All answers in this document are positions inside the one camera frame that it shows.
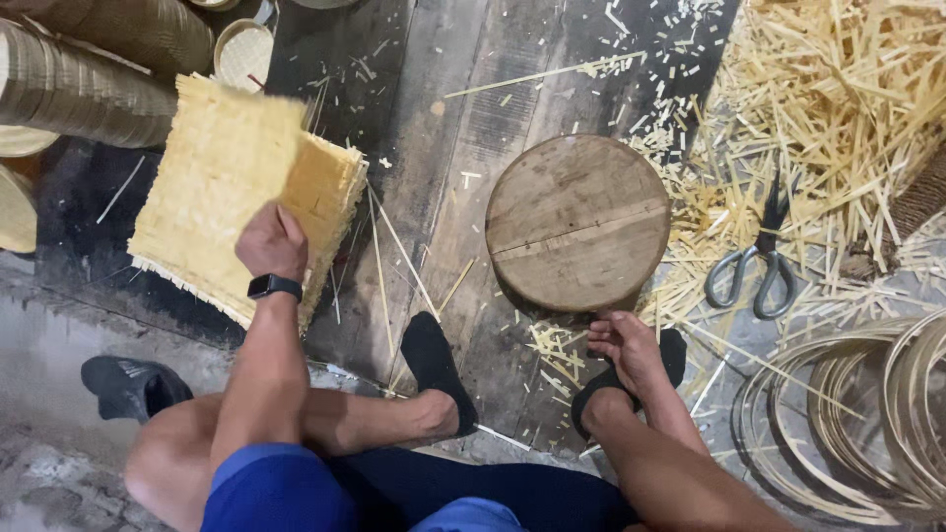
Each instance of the person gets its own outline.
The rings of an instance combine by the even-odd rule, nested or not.
[[[285,207],[269,203],[236,254],[253,276],[301,281],[307,239]],[[576,428],[601,445],[619,489],[578,471],[475,466],[393,447],[476,430],[440,327],[422,312],[404,333],[419,390],[411,399],[312,389],[297,302],[287,292],[258,299],[223,393],[137,401],[158,406],[148,407],[125,482],[178,530],[794,530],[710,457],[654,332],[631,313],[591,323],[588,346],[613,364],[572,404]],[[154,375],[170,371],[123,364],[129,378],[147,376],[151,392]]]

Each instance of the concrete floor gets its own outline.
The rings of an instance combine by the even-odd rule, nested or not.
[[[757,353],[769,350],[775,333],[768,329],[771,324],[753,323],[748,315],[737,322],[731,341]],[[120,471],[138,424],[101,420],[96,399],[81,384],[79,367],[98,354],[167,364],[195,395],[222,390],[232,360],[228,352],[38,288],[30,262],[0,252],[0,532],[168,530],[132,501],[122,484]],[[745,375],[755,370],[745,360],[730,361],[697,413],[717,461],[803,529],[870,529],[795,511],[762,489],[731,452],[732,404]],[[378,395],[370,383],[316,365],[310,373],[314,386]],[[687,379],[692,373],[689,368]],[[694,401],[695,395],[688,397],[688,404]],[[804,417],[793,423],[793,430],[807,430]],[[483,432],[434,447],[483,464],[543,463],[614,480],[600,451],[556,458],[525,452]]]

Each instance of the smartwatch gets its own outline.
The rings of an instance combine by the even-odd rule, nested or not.
[[[302,285],[292,279],[286,279],[276,274],[263,274],[250,281],[250,289],[246,295],[250,299],[259,299],[266,297],[274,292],[288,292],[296,296],[296,300],[302,303]]]

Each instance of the black sock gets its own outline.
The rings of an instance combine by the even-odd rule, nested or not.
[[[401,340],[401,352],[417,379],[417,391],[432,388],[451,396],[460,415],[460,429],[456,435],[472,434],[476,430],[473,426],[477,422],[476,407],[460,383],[444,331],[428,312],[420,312],[411,319]]]
[[[168,406],[193,399],[173,369],[156,362],[99,355],[82,364],[82,384],[98,397],[102,419],[147,423]]]
[[[660,359],[663,360],[663,368],[667,371],[670,384],[676,388],[683,382],[683,370],[687,368],[687,341],[680,335],[679,330],[666,328],[660,332]],[[591,395],[599,389],[605,387],[621,388],[634,401],[635,412],[642,407],[640,400],[631,395],[621,384],[618,379],[618,370],[614,368],[611,359],[607,359],[607,363],[608,368],[589,381],[585,388],[571,400],[571,419],[574,422],[575,430],[584,439],[589,439],[591,434],[582,426],[582,412],[585,410],[588,400],[591,399]]]

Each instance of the right hand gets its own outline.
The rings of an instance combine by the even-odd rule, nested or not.
[[[276,274],[302,283],[308,261],[308,239],[287,208],[264,204],[236,241],[236,257],[253,277]]]
[[[647,390],[670,382],[653,329],[622,310],[601,317],[588,328],[588,348],[611,357],[628,392],[641,398]]]

